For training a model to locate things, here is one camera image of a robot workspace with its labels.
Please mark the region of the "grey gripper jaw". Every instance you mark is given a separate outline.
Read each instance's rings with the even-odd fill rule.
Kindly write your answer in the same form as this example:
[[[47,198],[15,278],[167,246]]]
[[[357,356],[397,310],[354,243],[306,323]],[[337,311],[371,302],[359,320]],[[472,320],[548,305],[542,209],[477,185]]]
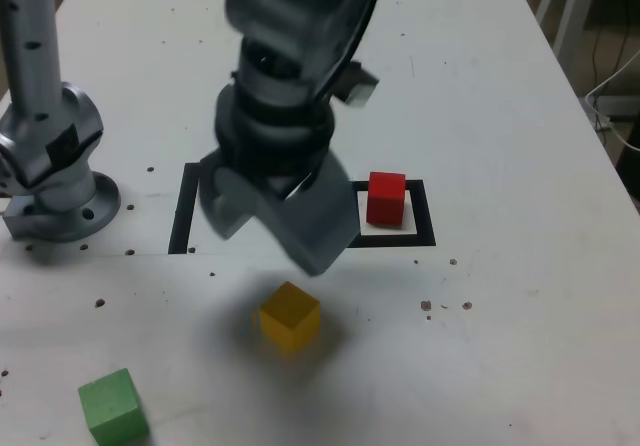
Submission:
[[[200,164],[200,205],[223,240],[231,239],[250,220],[260,219],[265,186],[263,179],[240,174],[221,163]]]
[[[287,199],[261,193],[255,216],[307,275],[324,274],[360,232],[352,184],[329,153],[306,189]]]

